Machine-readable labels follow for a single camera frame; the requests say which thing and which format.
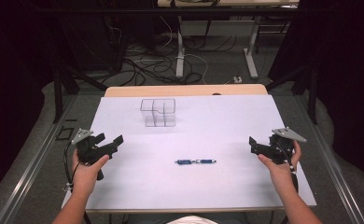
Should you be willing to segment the white-legged desk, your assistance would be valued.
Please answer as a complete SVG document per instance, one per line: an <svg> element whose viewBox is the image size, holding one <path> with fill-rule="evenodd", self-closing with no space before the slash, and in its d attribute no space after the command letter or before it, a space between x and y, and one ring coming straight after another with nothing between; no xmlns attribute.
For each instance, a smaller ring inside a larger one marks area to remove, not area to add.
<svg viewBox="0 0 364 224"><path fill-rule="evenodd" d="M203 7L209 9L211 6L223 7L225 9L295 9L300 0L157 0L159 7L175 7L188 9L193 7ZM239 35L248 36L249 45L244 49L244 56L248 73L251 78L259 77L254 60L253 51L259 35L259 25L261 16L253 16L251 20L211 20L208 28L204 28L205 19L186 21L178 16L176 35L178 41L178 53L176 59L176 77L182 77L185 61L184 37L189 35Z"/></svg>

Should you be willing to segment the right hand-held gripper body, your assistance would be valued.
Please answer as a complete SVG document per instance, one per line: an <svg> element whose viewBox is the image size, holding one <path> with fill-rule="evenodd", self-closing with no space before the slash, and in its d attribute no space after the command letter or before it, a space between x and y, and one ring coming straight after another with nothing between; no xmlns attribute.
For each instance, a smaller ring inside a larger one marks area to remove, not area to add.
<svg viewBox="0 0 364 224"><path fill-rule="evenodd" d="M273 135L270 137L270 145L274 153L271 156L271 160L276 164L282 164L284 162L291 164L294 141L306 143L307 139L289 127L273 129Z"/></svg>

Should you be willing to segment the blue pen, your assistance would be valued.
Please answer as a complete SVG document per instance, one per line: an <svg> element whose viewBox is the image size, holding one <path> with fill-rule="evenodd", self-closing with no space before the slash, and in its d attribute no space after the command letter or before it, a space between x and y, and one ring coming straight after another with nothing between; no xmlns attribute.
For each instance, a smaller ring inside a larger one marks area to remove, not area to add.
<svg viewBox="0 0 364 224"><path fill-rule="evenodd" d="M216 163L216 160L212 159L203 159L203 160L177 160L175 161L178 165L188 165L188 164L213 164Z"/></svg>

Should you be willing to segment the person's left hand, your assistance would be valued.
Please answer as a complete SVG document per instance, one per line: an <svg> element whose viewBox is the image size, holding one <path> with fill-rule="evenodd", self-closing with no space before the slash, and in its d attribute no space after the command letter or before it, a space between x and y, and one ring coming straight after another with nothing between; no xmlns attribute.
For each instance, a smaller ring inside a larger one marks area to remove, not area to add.
<svg viewBox="0 0 364 224"><path fill-rule="evenodd" d="M73 154L73 195L89 197L93 192L97 181L98 172L108 162L109 156L104 155L101 159L92 165L84 165L78 159L77 150Z"/></svg>

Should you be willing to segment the aluminium floor rail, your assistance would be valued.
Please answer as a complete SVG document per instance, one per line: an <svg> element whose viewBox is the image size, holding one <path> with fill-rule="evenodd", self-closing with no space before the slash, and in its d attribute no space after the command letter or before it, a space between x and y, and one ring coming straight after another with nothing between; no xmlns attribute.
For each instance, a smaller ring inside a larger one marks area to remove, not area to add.
<svg viewBox="0 0 364 224"><path fill-rule="evenodd" d="M336 161L334 153L332 152L326 139L320 132L320 129L315 125L312 119L308 115L308 104L305 103L305 98L303 96L296 96L295 100L306 120L308 126L312 130L312 137L319 144L319 152L327 167L329 176L333 182L334 187L343 203L343 207L348 214L352 224L364 224L364 216L361 212L352 191L350 190L346 180L343 177L343 171Z"/></svg>
<svg viewBox="0 0 364 224"><path fill-rule="evenodd" d="M0 211L0 224L12 224L27 193L34 184L56 136L62 129L62 123L66 114L70 111L76 99L77 97L75 95L65 97L65 103L62 106L64 113L61 114L61 117L56 123L51 123L47 129L46 135L41 138L40 145L33 147L32 158L26 163L23 173L14 185L13 190L8 195L8 198Z"/></svg>

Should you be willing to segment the person's right hand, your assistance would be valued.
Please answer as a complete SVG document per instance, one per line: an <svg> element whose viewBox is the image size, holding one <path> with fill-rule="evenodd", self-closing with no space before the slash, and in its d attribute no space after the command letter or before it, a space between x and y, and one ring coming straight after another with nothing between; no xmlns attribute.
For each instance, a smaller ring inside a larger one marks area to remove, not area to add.
<svg viewBox="0 0 364 224"><path fill-rule="evenodd" d="M258 155L258 159L269 169L271 180L278 191L281 189L295 191L291 167L294 168L294 171L297 171L298 162L301 158L301 147L296 140L293 141L293 146L294 152L292 153L291 162L275 164L264 155Z"/></svg>

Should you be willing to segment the person's white shirt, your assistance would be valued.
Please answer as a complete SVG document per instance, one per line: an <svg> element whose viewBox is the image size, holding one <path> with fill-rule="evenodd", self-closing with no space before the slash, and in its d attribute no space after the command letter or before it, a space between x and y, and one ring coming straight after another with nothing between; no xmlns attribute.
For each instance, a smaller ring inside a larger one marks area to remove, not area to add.
<svg viewBox="0 0 364 224"><path fill-rule="evenodd" d="M167 224L217 224L217 223L213 220L204 217L186 216L186 217L180 217L176 220L172 220Z"/></svg>

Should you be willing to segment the clear plastic organizer box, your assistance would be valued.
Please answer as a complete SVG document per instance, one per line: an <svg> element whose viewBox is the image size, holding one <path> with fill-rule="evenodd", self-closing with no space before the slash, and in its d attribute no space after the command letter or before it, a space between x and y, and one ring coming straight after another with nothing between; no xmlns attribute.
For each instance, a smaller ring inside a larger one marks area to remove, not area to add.
<svg viewBox="0 0 364 224"><path fill-rule="evenodd" d="M174 127L175 109L175 99L143 99L140 105L147 127Z"/></svg>

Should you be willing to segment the black metal stand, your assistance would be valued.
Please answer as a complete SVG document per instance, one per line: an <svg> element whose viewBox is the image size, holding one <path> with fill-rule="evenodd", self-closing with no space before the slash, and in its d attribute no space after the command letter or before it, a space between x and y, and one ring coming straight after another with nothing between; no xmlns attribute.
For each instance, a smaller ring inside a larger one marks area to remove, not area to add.
<svg viewBox="0 0 364 224"><path fill-rule="evenodd" d="M63 90L69 94L76 95L79 92L76 78L85 81L100 91L106 91L107 86L78 71L70 65L55 65L53 67L55 116L54 123L57 123L63 115Z"/></svg>
<svg viewBox="0 0 364 224"><path fill-rule="evenodd" d="M289 74L281 77L276 81L272 81L270 84L266 85L267 91L271 91L279 85L296 78L297 81L292 87L293 95L303 95L305 90L308 90L308 105L307 114L311 119L313 124L317 124L316 119L316 94L317 94L317 81L318 81L318 66L309 63L308 65L299 66Z"/></svg>

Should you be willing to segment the dark curtain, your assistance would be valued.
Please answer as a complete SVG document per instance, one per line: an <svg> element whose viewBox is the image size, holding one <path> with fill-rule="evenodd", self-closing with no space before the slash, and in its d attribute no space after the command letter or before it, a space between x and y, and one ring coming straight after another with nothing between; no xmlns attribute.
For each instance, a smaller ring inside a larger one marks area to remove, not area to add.
<svg viewBox="0 0 364 224"><path fill-rule="evenodd" d="M33 129L52 81L19 0L0 0L0 183Z"/></svg>
<svg viewBox="0 0 364 224"><path fill-rule="evenodd" d="M333 149L364 172L364 0L300 0L268 74L278 81L317 62L317 97L334 125Z"/></svg>

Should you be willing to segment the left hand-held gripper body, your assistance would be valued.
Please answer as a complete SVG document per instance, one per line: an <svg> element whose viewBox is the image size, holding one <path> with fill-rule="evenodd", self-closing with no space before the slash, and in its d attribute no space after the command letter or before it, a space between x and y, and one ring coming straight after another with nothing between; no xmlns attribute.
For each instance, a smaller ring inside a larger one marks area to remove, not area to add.
<svg viewBox="0 0 364 224"><path fill-rule="evenodd" d="M92 165L104 155L100 152L98 144L94 144L93 131L79 129L72 140L77 149L78 160L84 164Z"/></svg>

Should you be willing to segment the black square floor frame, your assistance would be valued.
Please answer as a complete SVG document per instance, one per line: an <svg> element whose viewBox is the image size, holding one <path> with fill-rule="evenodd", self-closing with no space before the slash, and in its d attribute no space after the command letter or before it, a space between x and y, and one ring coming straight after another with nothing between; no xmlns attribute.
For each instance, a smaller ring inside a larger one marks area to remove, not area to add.
<svg viewBox="0 0 364 224"><path fill-rule="evenodd" d="M68 141L71 138L74 130L75 129L72 127L62 126L62 128L56 134L55 140L56 141L64 141L64 140Z"/></svg>

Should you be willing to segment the white table mat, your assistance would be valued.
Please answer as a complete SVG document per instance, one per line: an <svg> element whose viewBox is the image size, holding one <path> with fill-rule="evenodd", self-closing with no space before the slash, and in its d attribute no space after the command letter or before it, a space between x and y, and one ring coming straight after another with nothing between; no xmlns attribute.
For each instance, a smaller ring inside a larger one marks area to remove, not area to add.
<svg viewBox="0 0 364 224"><path fill-rule="evenodd" d="M174 127L147 127L139 97L104 97L92 130L124 142L104 167L90 212L193 212L281 207L268 169L250 151L283 127L270 95L178 97ZM178 165L177 160L216 160Z"/></svg>

